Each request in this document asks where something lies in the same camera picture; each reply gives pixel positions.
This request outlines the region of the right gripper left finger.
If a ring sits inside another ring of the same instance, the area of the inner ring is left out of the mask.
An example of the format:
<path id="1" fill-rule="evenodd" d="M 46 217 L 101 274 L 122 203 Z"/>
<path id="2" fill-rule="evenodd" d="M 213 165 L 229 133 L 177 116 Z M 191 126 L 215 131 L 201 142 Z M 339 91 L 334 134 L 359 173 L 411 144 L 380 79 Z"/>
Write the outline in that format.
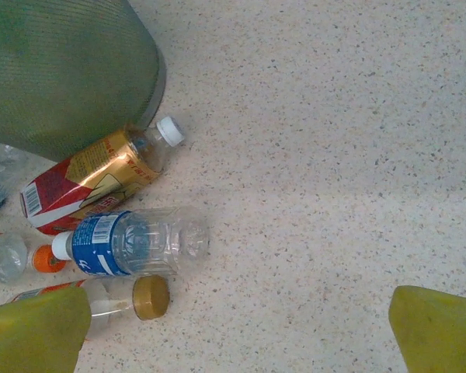
<path id="1" fill-rule="evenodd" d="M 0 305 L 0 372 L 73 372 L 91 317 L 81 288 Z"/>

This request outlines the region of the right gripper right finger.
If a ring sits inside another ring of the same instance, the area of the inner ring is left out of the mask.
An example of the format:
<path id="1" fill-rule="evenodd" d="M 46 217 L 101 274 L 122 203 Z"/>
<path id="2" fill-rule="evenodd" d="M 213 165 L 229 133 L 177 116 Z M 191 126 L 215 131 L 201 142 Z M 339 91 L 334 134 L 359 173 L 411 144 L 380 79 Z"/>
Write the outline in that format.
<path id="1" fill-rule="evenodd" d="M 465 297 L 399 286 L 388 319 L 409 372 L 466 372 Z"/>

